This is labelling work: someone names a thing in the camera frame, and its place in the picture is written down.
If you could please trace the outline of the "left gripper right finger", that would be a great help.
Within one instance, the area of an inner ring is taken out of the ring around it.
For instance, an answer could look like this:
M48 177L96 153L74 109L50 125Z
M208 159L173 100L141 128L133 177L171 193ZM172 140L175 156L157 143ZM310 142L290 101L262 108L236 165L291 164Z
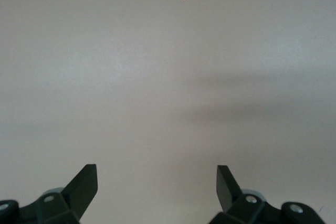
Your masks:
M243 191L226 165L217 167L216 193L222 211L210 223L324 223L303 203L289 201L277 209L254 191Z

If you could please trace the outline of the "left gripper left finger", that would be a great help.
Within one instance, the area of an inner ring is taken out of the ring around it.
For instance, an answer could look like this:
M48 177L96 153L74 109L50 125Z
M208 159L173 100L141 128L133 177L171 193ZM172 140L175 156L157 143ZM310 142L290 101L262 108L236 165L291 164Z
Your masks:
M87 164L64 188L50 189L27 206L1 200L1 223L79 223L97 191L97 166Z

